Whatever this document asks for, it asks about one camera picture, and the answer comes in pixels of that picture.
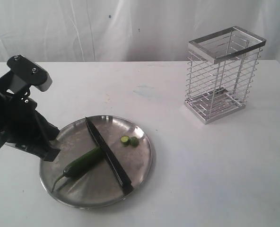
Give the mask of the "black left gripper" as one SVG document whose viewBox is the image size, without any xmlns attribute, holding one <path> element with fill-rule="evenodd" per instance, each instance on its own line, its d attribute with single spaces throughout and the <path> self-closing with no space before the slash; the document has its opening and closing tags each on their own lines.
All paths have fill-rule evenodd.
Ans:
<svg viewBox="0 0 280 227">
<path fill-rule="evenodd" d="M 9 71 L 2 77 L 2 143 L 53 162 L 60 152 L 56 140 L 60 130 L 49 123 L 38 111 L 29 89 L 14 93 L 9 89 L 14 74 Z"/>
</svg>

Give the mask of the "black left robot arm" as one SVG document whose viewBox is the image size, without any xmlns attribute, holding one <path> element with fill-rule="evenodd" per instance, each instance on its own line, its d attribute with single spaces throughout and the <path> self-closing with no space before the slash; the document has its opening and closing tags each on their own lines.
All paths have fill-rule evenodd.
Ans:
<svg viewBox="0 0 280 227">
<path fill-rule="evenodd" d="M 52 162 L 60 149 L 51 142 L 59 129 L 37 110 L 37 102 L 29 98 L 33 81 L 25 82 L 9 71 L 0 78 L 0 149 L 6 143 L 15 149 Z"/>
</svg>

